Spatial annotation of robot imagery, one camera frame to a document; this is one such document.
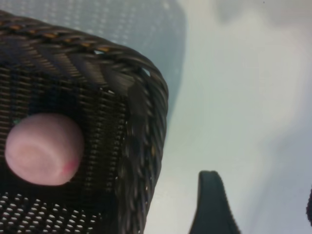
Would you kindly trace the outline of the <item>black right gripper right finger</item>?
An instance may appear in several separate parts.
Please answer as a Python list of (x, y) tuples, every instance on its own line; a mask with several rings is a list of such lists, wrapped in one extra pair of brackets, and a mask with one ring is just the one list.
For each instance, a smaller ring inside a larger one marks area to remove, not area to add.
[(309, 196), (307, 207), (306, 207), (306, 215), (307, 217), (312, 216), (312, 189), (310, 191), (310, 196)]

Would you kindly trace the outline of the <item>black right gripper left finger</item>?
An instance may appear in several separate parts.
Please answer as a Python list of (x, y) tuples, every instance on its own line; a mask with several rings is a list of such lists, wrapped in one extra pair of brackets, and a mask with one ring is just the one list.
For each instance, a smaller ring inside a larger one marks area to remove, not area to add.
[(239, 234), (225, 188), (216, 171), (201, 171), (191, 234)]

